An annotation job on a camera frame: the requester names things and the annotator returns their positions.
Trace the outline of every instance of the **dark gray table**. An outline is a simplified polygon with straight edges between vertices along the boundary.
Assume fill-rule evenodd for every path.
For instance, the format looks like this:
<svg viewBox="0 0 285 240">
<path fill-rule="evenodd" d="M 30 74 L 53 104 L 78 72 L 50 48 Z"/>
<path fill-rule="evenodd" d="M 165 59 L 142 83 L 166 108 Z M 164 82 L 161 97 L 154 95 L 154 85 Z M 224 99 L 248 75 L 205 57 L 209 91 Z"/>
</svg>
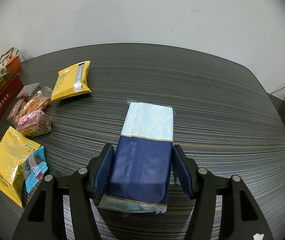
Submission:
<svg viewBox="0 0 285 240">
<path fill-rule="evenodd" d="M 91 94 L 51 104 L 51 133 L 44 145 L 55 176 L 66 176 L 97 156 L 105 142 L 117 146 L 127 98 L 175 111 L 174 143 L 218 176 L 239 174 L 262 209 L 275 240 L 285 236 L 285 129 L 272 102 L 245 67 L 209 54 L 149 44 L 105 44 L 66 49 L 22 63 L 24 84 L 54 87 L 58 71 L 91 60 Z M 0 120 L 0 140 L 9 127 Z M 30 199 L 24 192 L 23 201 Z M 68 197 L 65 220 L 73 239 Z M 183 239 L 194 201 L 172 174 L 167 212 L 160 215 L 93 211 L 102 239 Z M 23 210 L 0 192 L 0 236 L 11 239 Z M 212 238 L 217 239 L 221 198 Z"/>
</svg>

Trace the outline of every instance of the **peanut candy bag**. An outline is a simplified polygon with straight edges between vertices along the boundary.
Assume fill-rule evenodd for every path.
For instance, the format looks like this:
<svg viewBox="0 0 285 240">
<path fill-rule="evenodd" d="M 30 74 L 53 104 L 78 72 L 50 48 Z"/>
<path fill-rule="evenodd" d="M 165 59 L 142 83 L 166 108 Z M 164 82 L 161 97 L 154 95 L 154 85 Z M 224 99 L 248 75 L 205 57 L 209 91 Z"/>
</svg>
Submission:
<svg viewBox="0 0 285 240">
<path fill-rule="evenodd" d="M 25 182 L 23 163 L 40 147 L 9 127 L 0 142 L 0 190 L 22 207 L 21 192 Z"/>
<path fill-rule="evenodd" d="M 58 72 L 58 79 L 53 89 L 51 101 L 59 101 L 84 93 L 90 93 L 87 74 L 90 61 L 74 64 Z"/>
</svg>

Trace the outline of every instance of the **blue gripper pad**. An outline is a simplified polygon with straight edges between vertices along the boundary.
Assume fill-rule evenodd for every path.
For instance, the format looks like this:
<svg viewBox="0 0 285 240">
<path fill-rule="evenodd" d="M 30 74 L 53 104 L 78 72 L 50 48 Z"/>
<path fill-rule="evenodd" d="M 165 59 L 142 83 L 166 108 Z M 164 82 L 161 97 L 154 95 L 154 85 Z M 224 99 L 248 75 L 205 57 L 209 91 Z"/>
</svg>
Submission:
<svg viewBox="0 0 285 240">
<path fill-rule="evenodd" d="M 183 162 L 177 148 L 173 147 L 173 167 L 176 169 L 177 176 L 180 181 L 180 185 L 183 189 L 183 192 L 191 199 L 193 198 L 192 190 L 192 179 L 186 169 L 185 163 Z"/>
<path fill-rule="evenodd" d="M 111 144 L 106 144 L 100 155 L 95 160 L 95 165 L 89 175 L 89 182 L 91 182 L 91 184 L 94 184 L 94 188 L 92 190 L 92 195 L 94 198 L 102 193 L 110 171 L 113 156 L 113 146 Z"/>
</svg>

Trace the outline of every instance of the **orange cup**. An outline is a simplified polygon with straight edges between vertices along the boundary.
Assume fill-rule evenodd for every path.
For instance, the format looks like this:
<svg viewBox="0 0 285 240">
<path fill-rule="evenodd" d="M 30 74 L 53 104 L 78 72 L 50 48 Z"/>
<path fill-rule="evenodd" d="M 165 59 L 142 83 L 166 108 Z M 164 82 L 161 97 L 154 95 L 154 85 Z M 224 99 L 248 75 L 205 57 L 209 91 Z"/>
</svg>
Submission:
<svg viewBox="0 0 285 240">
<path fill-rule="evenodd" d="M 6 68 L 7 68 L 9 73 L 12 73 L 12 72 L 17 72 L 18 73 L 21 70 L 21 61 L 20 61 L 19 55 L 12 56 L 8 60 Z"/>
</svg>

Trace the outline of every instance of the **plastic wrapper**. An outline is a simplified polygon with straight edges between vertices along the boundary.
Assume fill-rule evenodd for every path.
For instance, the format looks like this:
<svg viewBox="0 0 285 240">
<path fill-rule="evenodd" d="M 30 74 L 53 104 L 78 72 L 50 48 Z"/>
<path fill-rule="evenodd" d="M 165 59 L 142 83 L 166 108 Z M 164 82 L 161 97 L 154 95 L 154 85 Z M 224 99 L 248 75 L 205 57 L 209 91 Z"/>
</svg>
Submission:
<svg viewBox="0 0 285 240">
<path fill-rule="evenodd" d="M 39 90 L 41 90 L 41 85 L 39 83 L 24 86 L 17 95 L 17 98 L 25 99 L 25 101 L 28 102 Z"/>
<path fill-rule="evenodd" d="M 51 131 L 51 119 L 38 109 L 21 117 L 17 130 L 30 138 L 43 135 Z"/>
<path fill-rule="evenodd" d="M 9 127 L 0 142 L 0 190 L 22 207 L 21 192 L 24 179 L 23 163 L 40 147 Z"/>
<path fill-rule="evenodd" d="M 60 70 L 51 100 L 54 102 L 90 93 L 91 91 L 87 85 L 89 64 L 90 61 L 84 61 Z"/>
<path fill-rule="evenodd" d="M 32 152 L 23 164 L 23 173 L 28 193 L 41 180 L 47 169 L 44 147 L 41 146 L 38 150 Z"/>
<path fill-rule="evenodd" d="M 44 111 L 49 105 L 49 102 L 51 100 L 51 94 L 52 94 L 52 89 L 50 89 L 49 87 L 43 87 L 33 96 L 33 98 L 31 98 L 25 104 L 23 109 L 20 110 L 19 114 L 16 116 L 15 121 L 18 123 L 21 117 L 23 117 L 26 114 L 30 114 L 38 109 Z"/>
<path fill-rule="evenodd" d="M 20 110 L 23 108 L 23 106 L 25 105 L 25 100 L 24 99 L 20 99 L 17 101 L 17 103 L 15 103 L 15 105 L 13 106 L 12 110 L 10 111 L 7 120 L 9 122 L 11 122 L 13 125 L 15 125 L 15 127 L 17 127 L 17 122 L 16 122 L 16 116 L 18 115 L 18 113 L 20 112 Z"/>
</svg>

